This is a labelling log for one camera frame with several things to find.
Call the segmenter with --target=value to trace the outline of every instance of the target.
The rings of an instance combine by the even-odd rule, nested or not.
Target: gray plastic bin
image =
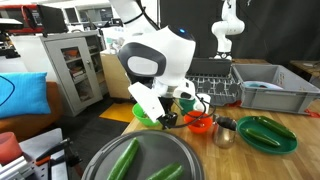
[[[320,98],[320,90],[280,65],[234,64],[234,74],[240,81],[241,107],[306,114],[310,103]],[[262,81],[282,90],[245,87],[245,81]]]

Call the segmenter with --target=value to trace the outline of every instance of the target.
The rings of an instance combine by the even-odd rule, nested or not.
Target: black curtain
[[[161,0],[161,27],[186,28],[196,39],[195,57],[213,57],[217,40],[211,32],[221,20],[221,0]],[[237,1],[237,16],[244,21],[240,35],[228,36],[233,58],[266,59],[288,65],[290,60],[320,60],[319,0]]]

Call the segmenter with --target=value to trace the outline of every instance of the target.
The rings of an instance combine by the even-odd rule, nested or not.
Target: green plate
[[[251,146],[254,148],[270,154],[288,154],[293,152],[298,147],[298,141],[289,139],[283,136],[276,134],[275,132],[269,130],[268,128],[264,127],[263,125],[259,124],[253,119],[254,116],[246,116],[238,120],[237,122],[237,131],[240,136]],[[280,147],[272,147],[263,142],[260,142],[256,139],[253,139],[247,136],[243,129],[252,128],[265,135],[269,136],[270,138],[278,141],[280,143]]]

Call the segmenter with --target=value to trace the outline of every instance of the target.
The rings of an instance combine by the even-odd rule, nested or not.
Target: plate
[[[245,87],[251,87],[251,88],[267,88],[267,89],[276,89],[276,90],[283,90],[282,87],[267,83],[267,82],[262,82],[262,81],[245,81],[243,82]]]
[[[253,119],[254,116],[246,116],[238,120],[237,122],[237,131],[240,136],[251,146],[254,148],[269,154],[288,154],[295,151],[298,147],[298,141],[289,139],[283,136],[278,135],[277,133],[269,130],[268,128],[264,127],[263,125],[259,124]],[[249,136],[247,136],[243,129],[246,128],[253,128],[265,135],[269,136],[270,138],[278,141],[280,143],[280,147],[272,147],[262,143],[258,140],[255,140]]]
[[[183,166],[181,179],[204,179],[202,165],[190,146],[181,138],[160,130],[136,131],[111,140],[91,159],[82,179],[105,180],[133,138],[138,139],[139,149],[125,180],[144,180],[172,162],[179,162]]]

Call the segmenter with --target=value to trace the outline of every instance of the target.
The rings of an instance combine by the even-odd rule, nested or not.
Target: green bowl
[[[280,143],[280,147],[272,147],[247,136],[244,132],[244,129],[246,128],[253,128],[269,136],[270,138],[278,141]],[[245,116],[239,119],[237,122],[237,132],[240,134],[242,139],[246,141],[248,144],[262,152],[269,154],[288,154],[295,151],[298,147],[298,141],[296,139],[293,140],[278,135],[277,133],[269,130],[268,128],[256,122],[253,119],[253,116]]]
[[[138,103],[133,106],[132,113],[145,126],[157,126],[160,123],[159,121],[154,123],[150,118],[146,118],[147,115]]]

